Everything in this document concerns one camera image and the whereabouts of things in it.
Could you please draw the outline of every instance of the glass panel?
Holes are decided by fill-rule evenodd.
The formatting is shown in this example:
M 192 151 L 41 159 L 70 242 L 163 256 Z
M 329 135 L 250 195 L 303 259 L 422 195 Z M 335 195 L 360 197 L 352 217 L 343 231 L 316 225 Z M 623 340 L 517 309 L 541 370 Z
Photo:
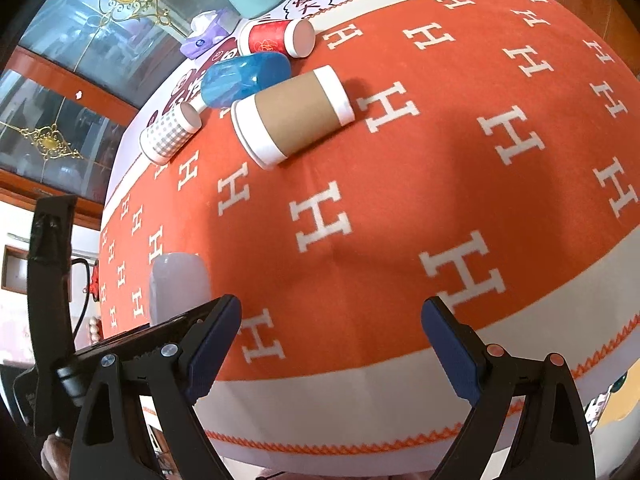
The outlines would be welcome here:
M 140 108 L 185 59 L 191 19 L 228 0 L 47 0 L 20 44 Z
M 124 130 L 12 70 L 0 78 L 4 170 L 104 204 Z

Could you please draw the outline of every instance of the orange tablecloth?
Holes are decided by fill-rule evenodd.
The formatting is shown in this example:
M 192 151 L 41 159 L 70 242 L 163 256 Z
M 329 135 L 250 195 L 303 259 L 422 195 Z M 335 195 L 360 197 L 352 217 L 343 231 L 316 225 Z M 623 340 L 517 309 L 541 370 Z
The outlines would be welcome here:
M 103 229 L 106 331 L 146 319 L 157 254 L 199 254 L 244 321 L 196 412 L 223 455 L 316 474 L 444 454 L 468 405 L 420 328 L 432 294 L 487 343 L 562 353 L 585 402 L 620 377 L 640 348 L 640 84 L 623 62 L 552 0 L 351 0 L 310 19 L 318 46 L 294 70 L 330 64 L 356 122 L 264 171 L 210 110 L 167 167 L 139 159 Z

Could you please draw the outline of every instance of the purple tissue pack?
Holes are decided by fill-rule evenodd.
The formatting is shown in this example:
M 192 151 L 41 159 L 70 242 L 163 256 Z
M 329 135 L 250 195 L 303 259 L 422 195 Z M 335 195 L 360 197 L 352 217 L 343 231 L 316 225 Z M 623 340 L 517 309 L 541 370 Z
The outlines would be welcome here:
M 208 10 L 191 20 L 191 30 L 180 52 L 189 59 L 196 59 L 211 47 L 227 38 L 236 28 L 240 16 L 233 10 Z

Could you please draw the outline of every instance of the checkered paper cup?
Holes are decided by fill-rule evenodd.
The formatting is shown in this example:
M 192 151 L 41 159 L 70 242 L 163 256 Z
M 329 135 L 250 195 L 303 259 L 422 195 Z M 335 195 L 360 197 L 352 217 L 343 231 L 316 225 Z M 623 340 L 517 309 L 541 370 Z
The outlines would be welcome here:
M 178 103 L 140 133 L 142 153 L 164 166 L 202 127 L 202 120 L 189 103 Z

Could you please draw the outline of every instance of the metal bolt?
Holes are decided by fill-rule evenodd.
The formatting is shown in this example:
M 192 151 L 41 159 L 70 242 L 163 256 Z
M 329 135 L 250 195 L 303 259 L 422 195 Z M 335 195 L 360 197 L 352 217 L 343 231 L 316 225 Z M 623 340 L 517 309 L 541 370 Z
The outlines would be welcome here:
M 562 366 L 564 364 L 564 358 L 560 354 L 551 354 L 549 356 L 549 360 L 551 361 L 551 364 L 556 366 Z
M 489 355 L 494 357 L 502 357 L 504 355 L 504 348 L 497 344 L 487 345 L 486 351 Z
M 107 366 L 111 366 L 112 364 L 114 364 L 114 362 L 116 362 L 116 356 L 113 354 L 107 354 L 102 359 L 100 359 L 100 364 L 105 368 Z
M 169 343 L 168 345 L 164 345 L 160 353 L 164 357 L 171 357 L 175 355 L 178 351 L 178 345 L 174 345 L 173 343 Z

